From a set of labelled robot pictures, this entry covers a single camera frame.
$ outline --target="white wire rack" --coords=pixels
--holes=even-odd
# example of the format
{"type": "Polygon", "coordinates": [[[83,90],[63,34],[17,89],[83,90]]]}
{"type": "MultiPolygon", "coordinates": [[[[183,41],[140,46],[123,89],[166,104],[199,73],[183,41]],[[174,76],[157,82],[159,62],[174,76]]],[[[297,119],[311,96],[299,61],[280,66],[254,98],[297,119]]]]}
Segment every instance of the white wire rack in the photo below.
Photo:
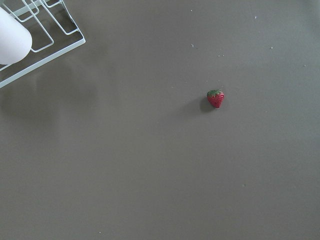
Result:
{"type": "MultiPolygon", "coordinates": [[[[0,67],[0,88],[4,87],[5,85],[13,82],[14,80],[22,77],[23,75],[31,72],[32,70],[39,68],[40,66],[48,63],[49,61],[71,51],[72,49],[75,49],[79,47],[80,45],[84,44],[86,42],[84,35],[78,28],[77,24],[73,20],[72,16],[70,15],[69,11],[67,10],[67,7],[64,3],[64,0],[17,0],[21,1],[22,7],[17,9],[17,10],[12,10],[10,7],[7,6],[6,1],[0,1],[3,2],[0,4],[0,7],[5,9],[9,14],[11,14],[16,20],[18,20],[21,24],[26,23],[27,21],[34,20],[37,23],[37,27],[40,27],[44,34],[47,37],[47,44],[40,46],[40,47],[34,47],[32,44],[31,52],[34,53],[34,56],[41,55],[41,52],[45,52],[46,50],[50,49],[53,47],[55,44],[55,36],[50,34],[49,29],[47,29],[42,22],[39,20],[38,15],[44,11],[44,13],[47,13],[47,16],[49,19],[51,19],[56,26],[60,29],[60,31],[65,35],[65,36],[71,36],[76,33],[80,34],[80,39],[77,39],[76,41],[71,42],[67,46],[63,46],[60,49],[55,49],[54,52],[50,52],[48,55],[44,55],[44,57],[35,57],[35,61],[31,61],[31,64],[25,64],[25,66],[21,69],[17,68],[15,69],[14,65],[18,65],[19,63],[24,61],[21,60],[18,63],[14,63],[11,65],[2,65],[0,67]],[[53,9],[57,7],[62,7],[63,10],[66,12],[66,15],[68,16],[69,20],[72,22],[74,25],[74,29],[67,31],[61,23],[57,20],[57,18],[53,14],[53,9]],[[4,73],[8,68],[12,68],[9,73],[4,73]]],[[[32,35],[32,39],[34,40],[37,38],[36,35],[32,35]]]]}

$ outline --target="strawberry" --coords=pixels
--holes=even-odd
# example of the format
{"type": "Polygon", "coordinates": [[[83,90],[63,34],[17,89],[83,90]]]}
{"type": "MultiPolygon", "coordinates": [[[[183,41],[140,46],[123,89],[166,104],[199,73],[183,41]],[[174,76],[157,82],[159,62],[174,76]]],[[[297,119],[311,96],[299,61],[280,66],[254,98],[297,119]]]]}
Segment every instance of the strawberry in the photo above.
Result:
{"type": "Polygon", "coordinates": [[[215,89],[208,91],[208,93],[206,94],[206,98],[212,106],[218,109],[220,108],[220,105],[224,100],[225,95],[220,89],[215,89]]]}

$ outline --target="gray surface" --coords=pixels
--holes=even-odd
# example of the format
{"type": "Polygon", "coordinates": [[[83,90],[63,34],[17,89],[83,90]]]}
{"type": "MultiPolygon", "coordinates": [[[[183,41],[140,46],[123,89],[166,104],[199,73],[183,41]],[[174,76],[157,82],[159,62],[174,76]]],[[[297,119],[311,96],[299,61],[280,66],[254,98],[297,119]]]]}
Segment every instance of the gray surface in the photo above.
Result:
{"type": "Polygon", "coordinates": [[[1,240],[320,239],[317,0],[66,4],[0,90],[1,240]]]}

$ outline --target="white mug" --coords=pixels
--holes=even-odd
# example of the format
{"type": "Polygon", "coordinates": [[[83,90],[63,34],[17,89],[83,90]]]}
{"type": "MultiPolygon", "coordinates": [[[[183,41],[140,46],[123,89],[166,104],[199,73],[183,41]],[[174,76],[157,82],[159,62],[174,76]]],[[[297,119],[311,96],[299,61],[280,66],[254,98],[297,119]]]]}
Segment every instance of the white mug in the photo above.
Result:
{"type": "Polygon", "coordinates": [[[0,64],[24,59],[32,47],[30,32],[0,7],[0,64]]]}

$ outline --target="green strawberry cap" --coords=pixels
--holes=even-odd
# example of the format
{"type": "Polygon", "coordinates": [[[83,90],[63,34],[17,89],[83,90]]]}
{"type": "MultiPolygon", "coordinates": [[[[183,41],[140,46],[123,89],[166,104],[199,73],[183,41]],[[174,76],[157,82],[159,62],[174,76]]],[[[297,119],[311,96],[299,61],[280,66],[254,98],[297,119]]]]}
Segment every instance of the green strawberry cap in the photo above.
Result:
{"type": "Polygon", "coordinates": [[[208,91],[206,96],[207,97],[215,97],[216,95],[219,95],[221,93],[222,93],[222,91],[220,89],[215,89],[215,90],[208,91]]]}

